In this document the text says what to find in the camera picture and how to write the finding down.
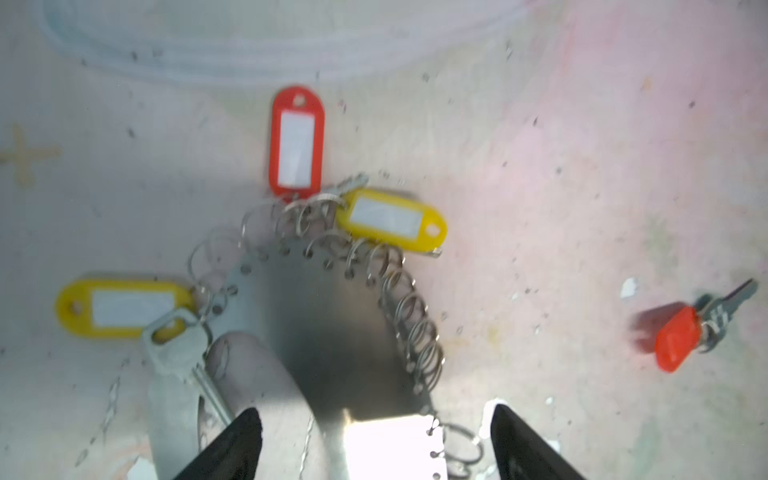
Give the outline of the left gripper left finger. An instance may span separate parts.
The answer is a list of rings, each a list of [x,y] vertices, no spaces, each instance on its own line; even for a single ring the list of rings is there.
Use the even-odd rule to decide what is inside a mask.
[[[247,408],[175,480],[253,480],[262,447],[259,412]]]

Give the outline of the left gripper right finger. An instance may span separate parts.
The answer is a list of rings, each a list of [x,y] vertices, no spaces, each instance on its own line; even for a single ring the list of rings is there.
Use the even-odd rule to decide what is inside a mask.
[[[585,479],[507,405],[495,406],[490,439],[501,479]]]

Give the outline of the metal key organizer plate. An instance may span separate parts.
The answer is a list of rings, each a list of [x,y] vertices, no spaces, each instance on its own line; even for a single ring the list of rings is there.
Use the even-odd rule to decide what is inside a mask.
[[[212,230],[187,259],[202,319],[260,341],[295,382],[310,409],[295,478],[468,479],[485,449],[434,405],[445,354],[403,250],[339,226],[367,184],[263,199],[261,240],[248,218]]]

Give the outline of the red-capped key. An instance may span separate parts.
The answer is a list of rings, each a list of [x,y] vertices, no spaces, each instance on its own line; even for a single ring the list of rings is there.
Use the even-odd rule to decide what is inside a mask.
[[[724,297],[709,297],[699,308],[686,305],[659,330],[654,355],[659,369],[674,373],[693,353],[712,351],[727,335],[741,305],[758,291],[759,282],[749,279]]]

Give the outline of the silver key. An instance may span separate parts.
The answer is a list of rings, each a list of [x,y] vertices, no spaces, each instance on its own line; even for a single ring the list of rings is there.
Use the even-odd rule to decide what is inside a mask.
[[[158,332],[178,324],[183,329],[175,336],[167,340],[156,339]],[[141,340],[157,373],[190,384],[224,425],[235,420],[235,414],[207,372],[210,337],[204,322],[192,311],[181,307],[168,312],[144,328]]]

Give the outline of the yellow key tag left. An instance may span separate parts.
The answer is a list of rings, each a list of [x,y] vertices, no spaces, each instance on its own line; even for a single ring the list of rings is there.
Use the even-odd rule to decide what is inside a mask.
[[[69,333],[89,339],[134,339],[177,308],[193,310],[196,299],[169,281],[78,279],[58,294],[54,310]]]

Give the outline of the red key tag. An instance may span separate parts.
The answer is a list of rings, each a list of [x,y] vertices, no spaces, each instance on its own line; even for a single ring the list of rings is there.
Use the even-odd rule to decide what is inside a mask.
[[[272,103],[269,186],[282,198],[308,198],[321,190],[325,109],[310,89],[280,90]]]

